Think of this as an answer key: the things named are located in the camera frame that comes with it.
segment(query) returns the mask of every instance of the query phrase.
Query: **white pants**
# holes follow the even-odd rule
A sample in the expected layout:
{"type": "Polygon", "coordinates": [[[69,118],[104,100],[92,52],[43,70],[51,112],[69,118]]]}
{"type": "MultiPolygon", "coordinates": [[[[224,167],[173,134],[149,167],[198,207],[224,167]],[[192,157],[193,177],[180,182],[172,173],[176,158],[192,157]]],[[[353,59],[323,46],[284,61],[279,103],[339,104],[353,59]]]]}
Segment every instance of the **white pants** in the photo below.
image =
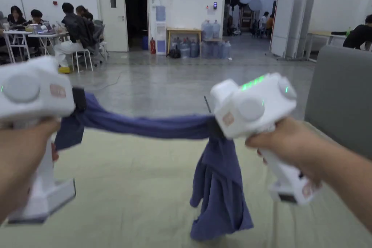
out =
{"type": "Polygon", "coordinates": [[[54,46],[54,53],[61,67],[68,67],[68,63],[66,60],[66,54],[72,54],[74,52],[83,51],[83,50],[84,48],[82,47],[81,43],[73,43],[70,40],[66,42],[62,42],[54,46]]]}

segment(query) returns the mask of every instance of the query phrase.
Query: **white table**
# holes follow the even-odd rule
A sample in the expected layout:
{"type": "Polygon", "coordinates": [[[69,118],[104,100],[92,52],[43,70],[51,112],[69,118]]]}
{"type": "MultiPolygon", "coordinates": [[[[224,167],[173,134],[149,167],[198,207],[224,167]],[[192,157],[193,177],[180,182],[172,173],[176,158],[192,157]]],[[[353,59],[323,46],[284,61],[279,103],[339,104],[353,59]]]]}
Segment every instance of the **white table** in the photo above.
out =
{"type": "Polygon", "coordinates": [[[315,59],[310,58],[312,42],[313,42],[314,37],[326,38],[327,39],[326,45],[332,44],[332,41],[334,40],[334,38],[342,38],[344,40],[346,38],[346,36],[344,36],[344,35],[332,35],[331,32],[329,32],[329,31],[310,31],[308,33],[308,37],[307,37],[307,40],[309,40],[309,43],[307,44],[307,47],[306,47],[305,59],[308,60],[308,61],[311,61],[311,62],[316,62],[315,59]]]}
{"type": "Polygon", "coordinates": [[[11,62],[13,63],[16,62],[12,47],[18,47],[20,55],[21,55],[21,48],[25,48],[27,51],[28,59],[30,59],[30,50],[28,49],[27,40],[26,40],[26,35],[30,35],[30,34],[32,34],[32,32],[16,31],[16,30],[4,31],[5,42],[6,42],[6,46],[8,47],[9,58],[11,59],[11,62]]]}
{"type": "Polygon", "coordinates": [[[44,55],[47,55],[47,54],[50,54],[47,50],[48,41],[50,42],[52,48],[54,49],[54,46],[56,45],[56,38],[67,36],[67,35],[68,35],[68,32],[63,32],[59,34],[30,34],[28,36],[30,38],[38,38],[44,47],[44,55]]]}

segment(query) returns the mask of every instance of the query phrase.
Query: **whiteboard panel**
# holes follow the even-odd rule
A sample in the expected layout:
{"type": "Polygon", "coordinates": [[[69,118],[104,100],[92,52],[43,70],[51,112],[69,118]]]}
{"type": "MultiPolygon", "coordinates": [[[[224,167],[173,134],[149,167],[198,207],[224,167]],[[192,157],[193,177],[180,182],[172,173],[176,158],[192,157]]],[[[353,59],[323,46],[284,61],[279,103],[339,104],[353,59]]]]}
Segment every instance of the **whiteboard panel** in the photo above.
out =
{"type": "Polygon", "coordinates": [[[293,4],[290,34],[286,50],[286,56],[290,58],[295,58],[297,54],[298,42],[300,38],[301,27],[303,24],[306,2],[307,0],[295,0],[293,4]]]}
{"type": "Polygon", "coordinates": [[[275,22],[271,42],[271,52],[285,58],[290,32],[293,4],[295,0],[278,0],[276,3],[275,22]]]}
{"type": "Polygon", "coordinates": [[[300,39],[299,39],[298,48],[297,48],[297,55],[296,55],[297,58],[302,58],[304,56],[306,37],[307,37],[307,33],[309,32],[313,5],[314,5],[314,0],[306,1],[304,20],[303,20],[303,25],[301,27],[300,39]]]}

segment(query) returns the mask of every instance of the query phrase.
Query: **black bag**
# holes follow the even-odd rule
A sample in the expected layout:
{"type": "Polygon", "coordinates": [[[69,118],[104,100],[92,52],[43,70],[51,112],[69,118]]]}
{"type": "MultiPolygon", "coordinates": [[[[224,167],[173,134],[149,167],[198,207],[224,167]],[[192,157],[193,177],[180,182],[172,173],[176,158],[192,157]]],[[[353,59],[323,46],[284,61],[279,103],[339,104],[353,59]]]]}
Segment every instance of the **black bag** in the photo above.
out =
{"type": "Polygon", "coordinates": [[[176,46],[175,49],[171,49],[169,51],[169,53],[167,54],[167,57],[168,56],[171,57],[171,58],[181,58],[181,51],[176,46]]]}

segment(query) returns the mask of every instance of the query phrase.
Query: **round gray button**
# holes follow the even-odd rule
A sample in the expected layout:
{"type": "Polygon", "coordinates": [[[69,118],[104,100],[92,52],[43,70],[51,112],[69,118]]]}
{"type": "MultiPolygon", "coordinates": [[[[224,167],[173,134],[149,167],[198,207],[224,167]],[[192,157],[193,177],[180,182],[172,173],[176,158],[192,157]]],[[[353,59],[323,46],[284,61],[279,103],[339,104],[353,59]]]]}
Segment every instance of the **round gray button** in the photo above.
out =
{"type": "Polygon", "coordinates": [[[3,94],[13,103],[32,102],[40,93],[39,81],[27,75],[14,75],[2,84],[3,94]]]}
{"type": "Polygon", "coordinates": [[[263,100],[258,97],[247,97],[239,104],[238,110],[242,117],[248,121],[255,121],[265,112],[263,100]]]}
{"type": "Polygon", "coordinates": [[[297,98],[297,93],[287,78],[285,77],[281,78],[278,82],[278,86],[279,86],[281,93],[288,99],[297,98]]]}

